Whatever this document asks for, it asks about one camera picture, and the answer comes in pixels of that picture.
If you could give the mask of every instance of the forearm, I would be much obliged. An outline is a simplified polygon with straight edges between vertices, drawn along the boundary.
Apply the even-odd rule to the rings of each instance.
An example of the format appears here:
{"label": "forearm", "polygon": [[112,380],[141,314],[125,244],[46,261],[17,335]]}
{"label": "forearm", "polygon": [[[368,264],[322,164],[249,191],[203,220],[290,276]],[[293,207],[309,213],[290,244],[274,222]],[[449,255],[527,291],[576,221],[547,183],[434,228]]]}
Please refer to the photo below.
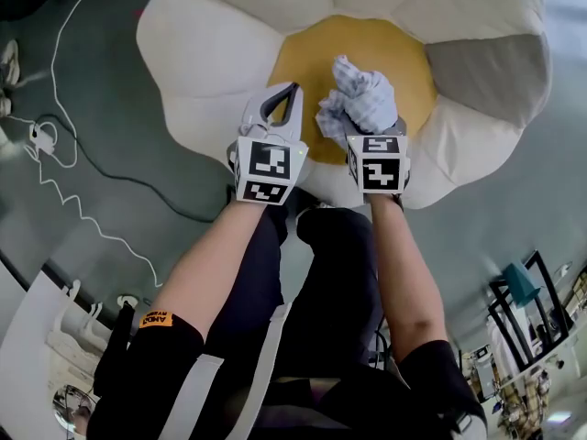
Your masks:
{"label": "forearm", "polygon": [[440,292],[412,237],[404,213],[373,195],[379,286],[397,361],[432,340],[447,340]]}
{"label": "forearm", "polygon": [[175,265],[152,310],[177,314],[205,340],[264,210],[262,204],[231,203]]}

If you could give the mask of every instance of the person's right arm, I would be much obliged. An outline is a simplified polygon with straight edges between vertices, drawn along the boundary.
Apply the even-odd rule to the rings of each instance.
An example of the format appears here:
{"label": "person's right arm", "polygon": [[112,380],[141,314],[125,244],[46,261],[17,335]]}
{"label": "person's right arm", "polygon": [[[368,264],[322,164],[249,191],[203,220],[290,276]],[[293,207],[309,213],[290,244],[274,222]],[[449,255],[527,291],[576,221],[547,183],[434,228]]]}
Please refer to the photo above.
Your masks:
{"label": "person's right arm", "polygon": [[400,206],[379,194],[370,202],[383,311],[400,363],[427,342],[448,340],[444,309]]}

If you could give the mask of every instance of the power adapter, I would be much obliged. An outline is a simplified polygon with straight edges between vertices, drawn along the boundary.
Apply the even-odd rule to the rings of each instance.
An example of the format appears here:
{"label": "power adapter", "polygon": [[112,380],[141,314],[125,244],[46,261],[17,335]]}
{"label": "power adapter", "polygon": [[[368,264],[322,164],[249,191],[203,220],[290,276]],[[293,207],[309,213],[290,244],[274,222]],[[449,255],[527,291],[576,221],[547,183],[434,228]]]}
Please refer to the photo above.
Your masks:
{"label": "power adapter", "polygon": [[55,149],[55,139],[37,124],[31,124],[28,128],[28,139],[35,146],[37,151],[43,150],[48,155],[53,154],[53,150]]}

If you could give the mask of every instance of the orange label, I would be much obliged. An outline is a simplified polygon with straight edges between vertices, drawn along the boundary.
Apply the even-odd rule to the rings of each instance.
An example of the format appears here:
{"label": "orange label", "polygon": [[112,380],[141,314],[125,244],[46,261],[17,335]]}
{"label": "orange label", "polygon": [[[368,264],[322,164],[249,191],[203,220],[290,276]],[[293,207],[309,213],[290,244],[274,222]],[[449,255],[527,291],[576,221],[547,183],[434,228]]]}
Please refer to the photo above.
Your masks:
{"label": "orange label", "polygon": [[143,319],[140,320],[139,328],[149,326],[167,326],[173,325],[173,313],[169,312],[150,312],[145,314]]}

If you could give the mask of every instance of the black sleeve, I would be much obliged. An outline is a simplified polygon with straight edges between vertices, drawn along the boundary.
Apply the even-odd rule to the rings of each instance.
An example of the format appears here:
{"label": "black sleeve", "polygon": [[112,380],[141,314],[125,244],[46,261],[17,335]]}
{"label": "black sleeve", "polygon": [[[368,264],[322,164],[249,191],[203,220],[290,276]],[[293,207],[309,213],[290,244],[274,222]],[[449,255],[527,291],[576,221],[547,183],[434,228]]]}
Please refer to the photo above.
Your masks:
{"label": "black sleeve", "polygon": [[121,364],[119,386],[96,405],[88,440],[157,440],[203,349],[202,335],[183,319],[148,313]]}
{"label": "black sleeve", "polygon": [[450,344],[432,341],[412,351],[398,366],[410,389],[434,413],[463,411],[487,420],[459,370]]}

